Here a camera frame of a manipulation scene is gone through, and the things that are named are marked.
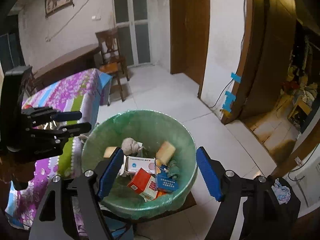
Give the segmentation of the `orange sponge block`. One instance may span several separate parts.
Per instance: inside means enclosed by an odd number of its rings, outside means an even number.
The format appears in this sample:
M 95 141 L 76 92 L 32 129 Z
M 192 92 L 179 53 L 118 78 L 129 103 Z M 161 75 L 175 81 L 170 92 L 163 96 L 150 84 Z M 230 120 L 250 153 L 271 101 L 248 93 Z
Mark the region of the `orange sponge block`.
M 110 158 L 114 151 L 117 150 L 116 146 L 109 146 L 105 149 L 104 158 Z

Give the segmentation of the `framed wall picture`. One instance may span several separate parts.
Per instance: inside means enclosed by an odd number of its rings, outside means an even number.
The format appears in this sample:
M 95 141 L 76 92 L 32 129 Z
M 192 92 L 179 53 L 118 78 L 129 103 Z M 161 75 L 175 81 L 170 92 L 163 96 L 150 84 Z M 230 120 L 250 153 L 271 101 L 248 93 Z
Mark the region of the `framed wall picture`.
M 68 6 L 74 6 L 73 0 L 45 0 L 46 18 Z

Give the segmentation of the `open dark wooden door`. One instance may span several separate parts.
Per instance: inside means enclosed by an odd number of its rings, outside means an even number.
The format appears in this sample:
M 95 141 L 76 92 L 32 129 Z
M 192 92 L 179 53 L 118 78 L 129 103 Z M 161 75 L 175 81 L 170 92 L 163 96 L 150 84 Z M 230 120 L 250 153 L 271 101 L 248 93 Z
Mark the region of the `open dark wooden door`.
M 243 47 L 224 125 L 274 108 L 287 76 L 296 20 L 295 0 L 246 0 Z

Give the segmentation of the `yellow sponge block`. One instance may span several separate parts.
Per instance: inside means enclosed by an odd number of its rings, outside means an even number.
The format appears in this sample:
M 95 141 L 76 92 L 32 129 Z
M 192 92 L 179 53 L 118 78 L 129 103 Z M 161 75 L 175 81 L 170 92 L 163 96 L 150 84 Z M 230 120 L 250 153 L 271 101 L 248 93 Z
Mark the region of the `yellow sponge block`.
M 159 160 L 163 165 L 167 165 L 175 151 L 175 146 L 173 146 L 170 142 L 165 141 L 157 151 L 156 159 Z

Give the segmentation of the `dark wooden dining table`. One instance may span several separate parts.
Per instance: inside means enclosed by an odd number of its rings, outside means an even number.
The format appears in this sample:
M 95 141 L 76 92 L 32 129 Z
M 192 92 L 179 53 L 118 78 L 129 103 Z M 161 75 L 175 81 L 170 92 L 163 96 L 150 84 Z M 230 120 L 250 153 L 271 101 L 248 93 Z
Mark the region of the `dark wooden dining table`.
M 34 73 L 33 88 L 41 90 L 66 77 L 95 68 L 94 56 L 100 51 L 99 44 L 90 44 L 62 55 Z

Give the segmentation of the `white glass double door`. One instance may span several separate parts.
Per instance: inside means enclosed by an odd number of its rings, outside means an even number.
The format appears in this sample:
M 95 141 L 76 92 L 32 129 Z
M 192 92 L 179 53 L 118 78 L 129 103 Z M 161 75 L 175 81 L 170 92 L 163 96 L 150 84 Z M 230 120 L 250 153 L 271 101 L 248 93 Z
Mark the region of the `white glass double door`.
M 151 63 L 147 0 L 113 0 L 121 52 L 128 66 Z

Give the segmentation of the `crumpled tissue on glove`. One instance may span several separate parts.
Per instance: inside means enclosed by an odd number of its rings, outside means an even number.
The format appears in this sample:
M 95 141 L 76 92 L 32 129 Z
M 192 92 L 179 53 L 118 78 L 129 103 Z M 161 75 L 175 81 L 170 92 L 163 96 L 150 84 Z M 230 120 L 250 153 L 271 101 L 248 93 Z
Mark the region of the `crumpled tissue on glove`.
M 282 204 L 287 204 L 290 201 L 291 198 L 291 192 L 290 189 L 282 185 L 281 182 L 279 181 L 279 178 L 277 178 L 274 181 L 274 184 L 271 186 L 271 189 L 273 190 L 276 199 L 280 205 Z

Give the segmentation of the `brown wooden door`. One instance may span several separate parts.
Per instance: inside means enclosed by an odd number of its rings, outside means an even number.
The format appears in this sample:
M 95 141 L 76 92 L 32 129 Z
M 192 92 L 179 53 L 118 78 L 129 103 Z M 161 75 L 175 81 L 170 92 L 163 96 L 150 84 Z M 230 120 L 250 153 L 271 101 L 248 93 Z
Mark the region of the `brown wooden door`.
M 184 73 L 201 97 L 208 53 L 210 0 L 170 0 L 170 73 Z

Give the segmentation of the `green cloth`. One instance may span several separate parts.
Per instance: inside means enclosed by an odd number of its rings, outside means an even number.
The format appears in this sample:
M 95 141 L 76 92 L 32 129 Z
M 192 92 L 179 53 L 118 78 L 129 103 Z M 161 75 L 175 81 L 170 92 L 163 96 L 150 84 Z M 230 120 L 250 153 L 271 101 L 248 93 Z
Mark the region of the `green cloth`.
M 167 176 L 170 179 L 178 180 L 180 176 L 180 168 L 177 165 L 177 161 L 172 159 L 168 162 Z

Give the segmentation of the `blue cigarette box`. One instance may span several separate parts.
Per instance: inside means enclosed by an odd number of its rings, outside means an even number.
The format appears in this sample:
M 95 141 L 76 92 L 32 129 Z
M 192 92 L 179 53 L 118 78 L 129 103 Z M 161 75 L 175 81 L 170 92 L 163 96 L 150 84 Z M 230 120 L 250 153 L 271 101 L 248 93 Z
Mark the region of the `blue cigarette box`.
M 171 193 L 178 189 L 178 182 L 168 177 L 167 167 L 164 165 L 156 166 L 155 181 L 158 191 Z

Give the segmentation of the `red cigarette carton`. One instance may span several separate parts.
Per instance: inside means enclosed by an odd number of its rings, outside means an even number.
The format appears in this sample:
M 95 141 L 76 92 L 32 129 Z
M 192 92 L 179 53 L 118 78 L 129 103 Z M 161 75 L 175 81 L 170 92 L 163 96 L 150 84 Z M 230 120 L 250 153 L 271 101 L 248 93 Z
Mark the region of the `red cigarette carton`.
M 158 197 L 155 178 L 143 168 L 133 176 L 127 187 L 144 198 L 146 202 L 155 200 Z

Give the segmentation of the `white medicine box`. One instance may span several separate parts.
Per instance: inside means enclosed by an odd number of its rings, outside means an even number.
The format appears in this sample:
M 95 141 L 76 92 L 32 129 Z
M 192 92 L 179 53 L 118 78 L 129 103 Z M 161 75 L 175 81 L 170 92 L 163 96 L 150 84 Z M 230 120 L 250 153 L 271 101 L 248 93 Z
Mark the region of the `white medicine box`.
M 128 174 L 135 174 L 140 169 L 143 169 L 148 174 L 155 173 L 155 158 L 142 158 L 128 156 L 126 158 L 125 171 Z

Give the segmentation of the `floral purple tablecloth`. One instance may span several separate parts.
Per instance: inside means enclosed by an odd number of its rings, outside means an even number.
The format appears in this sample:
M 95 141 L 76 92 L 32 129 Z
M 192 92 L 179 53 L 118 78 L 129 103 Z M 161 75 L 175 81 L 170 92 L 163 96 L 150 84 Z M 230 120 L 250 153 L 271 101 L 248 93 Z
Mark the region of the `floral purple tablecloth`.
M 59 80 L 25 99 L 31 68 L 5 73 L 1 93 L 1 182 L 4 210 L 30 227 L 54 176 L 81 173 L 82 144 L 95 125 L 111 76 L 95 68 Z

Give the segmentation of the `white appliance box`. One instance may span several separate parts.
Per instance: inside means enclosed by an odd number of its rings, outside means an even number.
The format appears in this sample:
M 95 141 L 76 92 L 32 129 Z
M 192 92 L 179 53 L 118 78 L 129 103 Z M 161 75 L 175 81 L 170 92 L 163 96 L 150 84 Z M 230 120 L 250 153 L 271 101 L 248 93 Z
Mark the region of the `white appliance box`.
M 302 202 L 302 208 L 319 202 L 319 148 L 308 155 L 302 166 L 295 167 L 285 179 Z

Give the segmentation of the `bread in clear bag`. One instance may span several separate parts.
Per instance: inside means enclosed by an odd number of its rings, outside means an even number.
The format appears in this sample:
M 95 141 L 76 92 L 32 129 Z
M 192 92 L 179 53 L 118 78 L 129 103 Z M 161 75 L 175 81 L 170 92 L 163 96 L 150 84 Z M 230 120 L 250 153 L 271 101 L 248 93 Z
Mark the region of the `bread in clear bag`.
M 60 123 L 53 120 L 50 122 L 47 122 L 45 124 L 41 124 L 38 126 L 38 129 L 43 129 L 43 130 L 57 130 L 60 128 Z

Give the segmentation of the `green trash bin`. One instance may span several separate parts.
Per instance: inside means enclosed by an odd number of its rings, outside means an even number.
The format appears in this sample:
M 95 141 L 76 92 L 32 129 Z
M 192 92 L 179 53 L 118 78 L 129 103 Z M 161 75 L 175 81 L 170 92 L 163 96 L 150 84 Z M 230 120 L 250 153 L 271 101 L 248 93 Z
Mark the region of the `green trash bin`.
M 180 209 L 197 176 L 196 146 L 189 131 L 161 112 L 135 110 L 99 124 L 84 144 L 84 171 L 120 151 L 111 182 L 98 188 L 101 204 L 132 220 Z

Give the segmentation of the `wooden chair right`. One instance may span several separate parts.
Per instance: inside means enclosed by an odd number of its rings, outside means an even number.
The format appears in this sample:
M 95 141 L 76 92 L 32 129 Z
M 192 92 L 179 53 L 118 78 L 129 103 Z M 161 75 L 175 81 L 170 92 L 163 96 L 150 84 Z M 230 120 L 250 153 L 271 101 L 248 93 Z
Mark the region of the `wooden chair right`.
M 99 70 L 116 78 L 117 84 L 115 87 L 119 89 L 121 100 L 125 101 L 119 72 L 122 72 L 127 81 L 129 81 L 130 78 L 127 71 L 126 58 L 122 54 L 120 48 L 118 28 L 99 31 L 96 32 L 95 35 L 98 40 L 101 57 L 103 59 Z

